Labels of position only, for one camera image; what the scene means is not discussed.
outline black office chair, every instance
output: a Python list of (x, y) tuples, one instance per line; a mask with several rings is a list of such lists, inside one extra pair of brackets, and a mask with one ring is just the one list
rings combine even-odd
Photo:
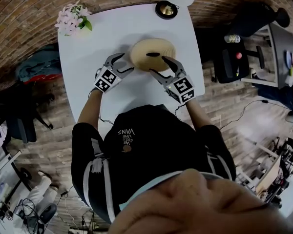
[(9, 136), (21, 139), (24, 143), (35, 142), (35, 118), (46, 128), (53, 129), (52, 124), (48, 125), (36, 110), (37, 106), (49, 100), (54, 100), (52, 94), (35, 100), (30, 85), (17, 83), (0, 93), (0, 125), (6, 121)]
[(244, 78), (250, 73), (248, 56), (259, 58), (260, 67), (265, 68), (265, 60), (260, 46), (257, 52), (245, 49), (244, 41), (239, 43), (226, 43), (225, 36), (239, 35), (250, 37), (273, 21), (281, 26), (287, 27), (290, 24), (290, 17), (287, 12), (280, 8), (278, 12), (263, 2), (248, 2), (237, 14), (231, 24), (218, 25), (212, 29), (195, 28), (195, 34), (200, 50), (201, 62), (213, 60), (215, 77), (213, 81), (229, 83)]

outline black t-shirt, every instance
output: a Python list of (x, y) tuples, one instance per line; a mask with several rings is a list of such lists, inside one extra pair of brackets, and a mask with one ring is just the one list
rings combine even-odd
[[(93, 126), (75, 125), (72, 179), (84, 202), (84, 171), (98, 147), (108, 160), (115, 215), (119, 204), (161, 175), (194, 168), (232, 180), (236, 177), (233, 159), (217, 127), (208, 125), (196, 132), (171, 112), (148, 105), (120, 114), (104, 141)], [(110, 222), (104, 174), (90, 173), (88, 181), (90, 207)]]

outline bottle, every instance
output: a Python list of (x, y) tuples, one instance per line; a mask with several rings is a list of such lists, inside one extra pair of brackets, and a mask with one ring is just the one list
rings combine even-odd
[(239, 43), (241, 41), (241, 38), (238, 35), (230, 35), (225, 36), (225, 41), (227, 43)]

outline brick wall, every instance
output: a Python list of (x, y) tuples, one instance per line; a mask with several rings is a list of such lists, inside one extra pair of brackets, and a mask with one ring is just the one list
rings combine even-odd
[[(15, 65), (41, 46), (57, 41), (54, 27), (58, 11), (78, 0), (0, 0), (0, 80), (14, 71)], [(159, 0), (80, 0), (90, 11)], [(196, 0), (189, 7), (195, 25), (214, 25), (232, 19), (245, 0)], [(292, 22), (293, 0), (260, 0), (275, 10), (284, 7)]]

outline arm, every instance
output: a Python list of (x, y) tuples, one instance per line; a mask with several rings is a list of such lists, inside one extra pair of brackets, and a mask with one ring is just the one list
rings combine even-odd
[(186, 106), (196, 131), (203, 126), (213, 124), (196, 99), (188, 101)]
[(78, 123), (89, 123), (98, 130), (101, 99), (102, 92), (100, 90), (96, 89), (91, 92), (90, 97), (79, 116)]

